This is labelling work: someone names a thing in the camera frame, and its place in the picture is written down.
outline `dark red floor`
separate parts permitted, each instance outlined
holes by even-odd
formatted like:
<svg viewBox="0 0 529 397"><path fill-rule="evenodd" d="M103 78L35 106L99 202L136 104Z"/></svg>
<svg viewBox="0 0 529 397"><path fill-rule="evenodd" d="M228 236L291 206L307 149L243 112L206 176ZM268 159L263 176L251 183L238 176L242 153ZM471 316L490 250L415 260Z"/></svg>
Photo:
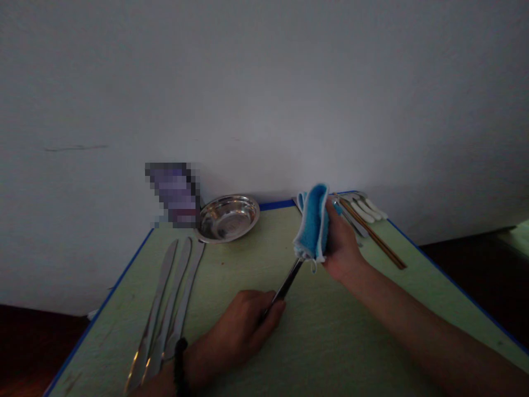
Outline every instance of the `dark red floor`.
<svg viewBox="0 0 529 397"><path fill-rule="evenodd" d="M493 234L422 246L474 300L529 348L529 258Z"/></svg>
<svg viewBox="0 0 529 397"><path fill-rule="evenodd" d="M492 235L421 247L529 348L529 259ZM86 318L0 305L0 397L41 396L81 337Z"/></svg>
<svg viewBox="0 0 529 397"><path fill-rule="evenodd" d="M0 305L0 396L42 396L89 324L86 317Z"/></svg>

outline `right hand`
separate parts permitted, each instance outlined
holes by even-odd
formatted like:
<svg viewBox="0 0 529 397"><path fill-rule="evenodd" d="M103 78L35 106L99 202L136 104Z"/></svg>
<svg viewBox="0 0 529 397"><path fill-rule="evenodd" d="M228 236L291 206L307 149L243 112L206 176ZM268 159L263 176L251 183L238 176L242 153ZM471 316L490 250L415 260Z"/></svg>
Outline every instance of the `right hand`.
<svg viewBox="0 0 529 397"><path fill-rule="evenodd" d="M285 310L276 293L240 291L217 323L184 354L185 373L192 391L198 391L216 376L246 363L254 356L274 329ZM269 308L262 323L260 318Z"/></svg>
<svg viewBox="0 0 529 397"><path fill-rule="evenodd" d="M343 282L344 277L355 267L367 264L357 245L357 236L353 228L334 208L331 199L325 204L329 215L327 237L327 259L323 266L336 281Z"/></svg>

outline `stainless steel bowl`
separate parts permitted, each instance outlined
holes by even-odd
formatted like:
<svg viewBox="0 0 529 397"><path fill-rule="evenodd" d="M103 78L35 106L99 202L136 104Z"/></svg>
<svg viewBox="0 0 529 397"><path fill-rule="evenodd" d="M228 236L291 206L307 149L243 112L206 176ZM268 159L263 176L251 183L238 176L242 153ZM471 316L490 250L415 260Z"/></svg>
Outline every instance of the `stainless steel bowl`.
<svg viewBox="0 0 529 397"><path fill-rule="evenodd" d="M227 243L248 233L259 220L259 214L259 204L251 197L219 197L200 211L200 227L195 234L205 243Z"/></svg>

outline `bracelet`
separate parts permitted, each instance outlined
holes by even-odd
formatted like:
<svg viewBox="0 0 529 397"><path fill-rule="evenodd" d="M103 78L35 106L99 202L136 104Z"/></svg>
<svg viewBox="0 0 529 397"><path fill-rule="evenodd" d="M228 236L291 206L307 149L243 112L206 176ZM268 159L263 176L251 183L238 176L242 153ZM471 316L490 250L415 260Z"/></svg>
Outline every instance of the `bracelet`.
<svg viewBox="0 0 529 397"><path fill-rule="evenodd" d="M187 341L185 338L180 338L175 347L175 363L174 363L174 381L176 386L176 395L178 397L191 396L191 390L186 380L186 375L183 371L183 352L187 349Z"/></svg>

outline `cleaning cloth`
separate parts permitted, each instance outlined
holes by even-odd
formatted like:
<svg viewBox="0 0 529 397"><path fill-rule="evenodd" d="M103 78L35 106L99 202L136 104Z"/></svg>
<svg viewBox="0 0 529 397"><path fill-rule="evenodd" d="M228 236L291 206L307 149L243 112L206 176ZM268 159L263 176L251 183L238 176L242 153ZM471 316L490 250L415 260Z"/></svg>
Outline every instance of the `cleaning cloth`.
<svg viewBox="0 0 529 397"><path fill-rule="evenodd" d="M294 252L299 258L314 261L313 273L316 272L317 263L325 262L323 254L329 225L325 201L328 194L329 187L326 184L317 184L308 193L298 193L301 226L294 239Z"/></svg>

